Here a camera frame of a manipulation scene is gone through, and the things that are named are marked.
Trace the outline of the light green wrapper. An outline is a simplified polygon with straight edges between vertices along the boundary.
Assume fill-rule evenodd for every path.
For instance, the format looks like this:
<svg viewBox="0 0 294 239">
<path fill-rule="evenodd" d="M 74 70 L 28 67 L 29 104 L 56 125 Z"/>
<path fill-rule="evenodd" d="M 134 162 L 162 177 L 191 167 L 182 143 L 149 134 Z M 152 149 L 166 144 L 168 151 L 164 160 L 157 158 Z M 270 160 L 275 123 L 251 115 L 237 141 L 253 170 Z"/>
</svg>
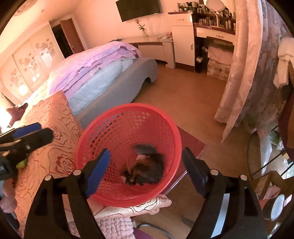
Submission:
<svg viewBox="0 0 294 239">
<path fill-rule="evenodd" d="M 16 164 L 16 168 L 17 169 L 22 169 L 22 168 L 25 168 L 27 166 L 27 160 L 23 160 L 23 161 L 20 161 L 18 164 Z"/>
</svg>

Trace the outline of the dark plush toy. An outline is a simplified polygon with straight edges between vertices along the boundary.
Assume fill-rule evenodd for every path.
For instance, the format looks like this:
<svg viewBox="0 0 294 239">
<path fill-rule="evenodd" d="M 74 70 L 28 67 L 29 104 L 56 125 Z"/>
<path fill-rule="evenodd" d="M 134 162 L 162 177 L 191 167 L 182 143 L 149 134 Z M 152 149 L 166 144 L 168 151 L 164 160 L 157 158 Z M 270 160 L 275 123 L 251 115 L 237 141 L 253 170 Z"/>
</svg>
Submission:
<svg viewBox="0 0 294 239">
<path fill-rule="evenodd" d="M 13 124 L 21 120 L 23 114 L 25 113 L 26 108 L 28 107 L 28 103 L 23 104 L 20 107 L 13 107 L 13 108 L 8 108 L 6 111 L 11 115 L 11 120 L 9 125 L 13 126 Z"/>
</svg>

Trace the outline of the orange rose pattern bedspread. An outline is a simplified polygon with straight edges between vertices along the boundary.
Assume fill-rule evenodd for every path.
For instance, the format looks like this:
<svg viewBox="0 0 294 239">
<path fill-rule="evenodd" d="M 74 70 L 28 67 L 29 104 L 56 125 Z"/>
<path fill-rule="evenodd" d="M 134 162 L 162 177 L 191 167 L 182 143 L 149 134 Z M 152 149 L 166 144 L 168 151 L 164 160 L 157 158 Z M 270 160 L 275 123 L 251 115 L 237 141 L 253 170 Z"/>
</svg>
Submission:
<svg viewBox="0 0 294 239">
<path fill-rule="evenodd" d="M 15 185 L 17 206 L 15 214 L 20 224 L 19 233 L 24 233 L 25 223 L 36 192 L 46 175 L 54 178 L 66 177 L 74 171 L 75 151 L 82 128 L 70 110 L 63 92 L 58 92 L 47 99 L 37 100 L 36 105 L 25 113 L 22 125 L 35 122 L 42 128 L 53 131 L 53 141 L 36 151 L 27 160 L 25 168 L 19 170 Z M 157 195 L 151 200 L 133 207 L 108 207 L 93 199 L 88 204 L 96 220 L 106 218 L 126 218 L 143 214 L 156 214 L 160 208 L 169 207 L 172 201 L 164 195 Z"/>
</svg>

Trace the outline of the light blue folded blanket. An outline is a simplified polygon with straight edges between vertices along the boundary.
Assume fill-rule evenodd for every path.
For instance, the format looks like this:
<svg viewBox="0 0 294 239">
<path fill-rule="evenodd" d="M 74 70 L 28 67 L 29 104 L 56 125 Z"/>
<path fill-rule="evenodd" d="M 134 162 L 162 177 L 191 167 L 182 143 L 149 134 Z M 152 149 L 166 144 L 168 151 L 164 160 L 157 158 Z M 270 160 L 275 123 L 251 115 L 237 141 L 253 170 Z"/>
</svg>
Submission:
<svg viewBox="0 0 294 239">
<path fill-rule="evenodd" d="M 74 84 L 65 92 L 73 115 L 78 115 L 93 100 L 98 98 L 117 77 L 135 62 L 135 59 L 118 59 L 108 66 L 98 69 L 81 86 Z"/>
</svg>

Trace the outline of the floral sliding wardrobe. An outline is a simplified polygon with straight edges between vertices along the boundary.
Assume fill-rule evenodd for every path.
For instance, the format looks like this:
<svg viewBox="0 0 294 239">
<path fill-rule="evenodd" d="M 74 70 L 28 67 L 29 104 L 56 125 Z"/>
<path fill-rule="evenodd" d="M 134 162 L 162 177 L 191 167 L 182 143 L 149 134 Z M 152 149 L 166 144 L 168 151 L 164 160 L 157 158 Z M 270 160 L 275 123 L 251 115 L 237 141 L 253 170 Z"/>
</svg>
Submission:
<svg viewBox="0 0 294 239">
<path fill-rule="evenodd" d="M 1 92 L 14 104 L 26 101 L 64 60 L 50 25 L 34 33 L 1 66 Z"/>
</svg>

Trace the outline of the folded pink purple quilt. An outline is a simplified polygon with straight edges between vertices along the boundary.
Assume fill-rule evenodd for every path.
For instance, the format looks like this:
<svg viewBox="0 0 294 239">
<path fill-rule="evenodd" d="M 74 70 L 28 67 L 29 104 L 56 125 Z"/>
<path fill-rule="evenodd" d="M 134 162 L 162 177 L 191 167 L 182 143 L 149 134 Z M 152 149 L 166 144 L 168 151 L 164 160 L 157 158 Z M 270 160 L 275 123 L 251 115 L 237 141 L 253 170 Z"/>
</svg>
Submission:
<svg viewBox="0 0 294 239">
<path fill-rule="evenodd" d="M 50 72 L 47 80 L 47 93 L 68 91 L 69 96 L 95 74 L 110 63 L 121 59 L 138 59 L 141 52 L 134 46 L 122 42 L 110 43 L 76 53 L 62 62 Z"/>
</svg>

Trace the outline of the red plastic mesh basket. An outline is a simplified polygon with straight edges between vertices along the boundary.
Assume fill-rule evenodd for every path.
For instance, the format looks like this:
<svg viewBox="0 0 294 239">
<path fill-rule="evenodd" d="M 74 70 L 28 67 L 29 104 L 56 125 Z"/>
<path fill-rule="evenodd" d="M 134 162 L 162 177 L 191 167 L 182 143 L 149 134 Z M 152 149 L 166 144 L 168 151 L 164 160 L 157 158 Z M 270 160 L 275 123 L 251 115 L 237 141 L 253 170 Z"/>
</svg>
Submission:
<svg viewBox="0 0 294 239">
<path fill-rule="evenodd" d="M 131 186 L 121 173 L 136 162 L 136 144 L 149 144 L 164 157 L 163 178 L 156 184 Z M 91 199 L 113 207 L 144 204 L 164 191 L 181 161 L 181 137 L 176 123 L 163 110 L 132 103 L 114 107 L 83 131 L 75 153 L 75 168 L 82 169 L 101 151 L 110 151 L 110 164 Z"/>
</svg>

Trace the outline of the brown wooden door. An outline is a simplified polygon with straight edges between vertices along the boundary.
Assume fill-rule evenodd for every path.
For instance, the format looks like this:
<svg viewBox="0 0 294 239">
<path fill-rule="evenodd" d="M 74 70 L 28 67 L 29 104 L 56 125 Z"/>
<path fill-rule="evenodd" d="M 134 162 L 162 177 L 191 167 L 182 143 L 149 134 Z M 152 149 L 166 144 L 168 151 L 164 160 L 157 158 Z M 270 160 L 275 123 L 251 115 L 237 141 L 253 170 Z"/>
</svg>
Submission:
<svg viewBox="0 0 294 239">
<path fill-rule="evenodd" d="M 72 18 L 68 20 L 61 20 L 60 25 L 73 54 L 84 51 L 85 48 L 81 42 Z"/>
</svg>

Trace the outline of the floral pink curtain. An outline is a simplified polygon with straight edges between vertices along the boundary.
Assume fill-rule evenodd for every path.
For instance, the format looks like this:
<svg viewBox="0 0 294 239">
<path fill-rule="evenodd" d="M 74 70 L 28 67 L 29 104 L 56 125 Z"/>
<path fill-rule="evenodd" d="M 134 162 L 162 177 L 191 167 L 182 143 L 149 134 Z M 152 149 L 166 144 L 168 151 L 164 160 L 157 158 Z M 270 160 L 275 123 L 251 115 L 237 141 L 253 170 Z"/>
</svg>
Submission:
<svg viewBox="0 0 294 239">
<path fill-rule="evenodd" d="M 225 123 L 222 139 L 242 124 L 260 137 L 277 124 L 286 103 L 285 85 L 275 85 L 278 48 L 291 37 L 273 1 L 235 1 L 236 42 L 226 87 L 214 119 Z"/>
</svg>

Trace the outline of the white low tv desk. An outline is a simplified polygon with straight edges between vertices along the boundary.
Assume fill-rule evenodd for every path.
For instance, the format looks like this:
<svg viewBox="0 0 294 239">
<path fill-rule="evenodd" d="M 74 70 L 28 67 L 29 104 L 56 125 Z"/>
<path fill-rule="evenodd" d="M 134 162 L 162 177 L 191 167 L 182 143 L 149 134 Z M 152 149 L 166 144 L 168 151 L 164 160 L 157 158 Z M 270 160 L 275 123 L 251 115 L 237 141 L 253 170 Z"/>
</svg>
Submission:
<svg viewBox="0 0 294 239">
<path fill-rule="evenodd" d="M 166 36 L 123 38 L 123 42 L 135 46 L 145 58 L 165 62 L 167 68 L 175 68 L 173 40 Z"/>
</svg>

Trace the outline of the white cabinet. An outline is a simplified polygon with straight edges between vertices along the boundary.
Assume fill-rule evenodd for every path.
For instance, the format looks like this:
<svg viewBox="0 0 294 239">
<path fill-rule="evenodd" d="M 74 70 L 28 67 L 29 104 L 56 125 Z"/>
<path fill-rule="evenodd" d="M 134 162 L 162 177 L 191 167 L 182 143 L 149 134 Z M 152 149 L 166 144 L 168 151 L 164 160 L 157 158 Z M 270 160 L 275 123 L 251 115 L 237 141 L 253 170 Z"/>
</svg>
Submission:
<svg viewBox="0 0 294 239">
<path fill-rule="evenodd" d="M 175 62 L 195 67 L 192 13 L 169 13 Z"/>
</svg>

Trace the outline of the dressing table with drawer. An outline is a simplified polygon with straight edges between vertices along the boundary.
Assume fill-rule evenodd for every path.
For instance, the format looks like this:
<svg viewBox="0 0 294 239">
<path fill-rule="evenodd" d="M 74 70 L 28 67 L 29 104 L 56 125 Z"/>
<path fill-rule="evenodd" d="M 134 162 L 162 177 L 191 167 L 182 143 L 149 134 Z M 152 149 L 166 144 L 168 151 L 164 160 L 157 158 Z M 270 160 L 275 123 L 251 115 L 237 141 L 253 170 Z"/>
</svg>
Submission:
<svg viewBox="0 0 294 239">
<path fill-rule="evenodd" d="M 235 19 L 219 16 L 216 13 L 194 12 L 192 20 L 195 37 L 219 39 L 235 45 Z"/>
</svg>

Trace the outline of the round white vanity mirror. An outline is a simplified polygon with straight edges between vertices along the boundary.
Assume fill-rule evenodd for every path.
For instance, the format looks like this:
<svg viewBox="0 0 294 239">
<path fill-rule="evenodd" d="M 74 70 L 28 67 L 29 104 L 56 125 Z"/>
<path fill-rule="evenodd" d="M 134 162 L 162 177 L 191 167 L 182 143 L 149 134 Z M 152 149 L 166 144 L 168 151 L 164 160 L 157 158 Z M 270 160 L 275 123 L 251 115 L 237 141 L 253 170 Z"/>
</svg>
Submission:
<svg viewBox="0 0 294 239">
<path fill-rule="evenodd" d="M 225 5 L 221 0 L 207 0 L 206 7 L 212 11 L 216 16 L 216 24 L 219 27 L 219 17 L 217 12 L 223 11 L 225 9 Z"/>
</svg>

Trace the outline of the grey bed frame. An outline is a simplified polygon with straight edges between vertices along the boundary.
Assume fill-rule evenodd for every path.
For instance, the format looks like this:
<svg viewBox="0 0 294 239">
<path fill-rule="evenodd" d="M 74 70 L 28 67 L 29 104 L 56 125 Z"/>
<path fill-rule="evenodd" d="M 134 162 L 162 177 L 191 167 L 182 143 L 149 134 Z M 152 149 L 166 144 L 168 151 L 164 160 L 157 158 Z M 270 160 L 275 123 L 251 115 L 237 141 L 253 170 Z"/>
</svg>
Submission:
<svg viewBox="0 0 294 239">
<path fill-rule="evenodd" d="M 137 59 L 115 81 L 75 118 L 85 129 L 99 115 L 107 110 L 131 103 L 140 92 L 145 80 L 153 83 L 158 76 L 157 62 L 150 58 Z"/>
</svg>

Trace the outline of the wall mounted black television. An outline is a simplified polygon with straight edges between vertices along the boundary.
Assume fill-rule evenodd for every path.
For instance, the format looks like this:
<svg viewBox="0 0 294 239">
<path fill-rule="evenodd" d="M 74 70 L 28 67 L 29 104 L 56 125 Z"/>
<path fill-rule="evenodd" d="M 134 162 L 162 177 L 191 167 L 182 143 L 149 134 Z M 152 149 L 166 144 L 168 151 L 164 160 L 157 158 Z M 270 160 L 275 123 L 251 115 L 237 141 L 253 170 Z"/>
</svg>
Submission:
<svg viewBox="0 0 294 239">
<path fill-rule="evenodd" d="M 119 0 L 116 6 L 122 22 L 161 13 L 158 0 Z"/>
</svg>

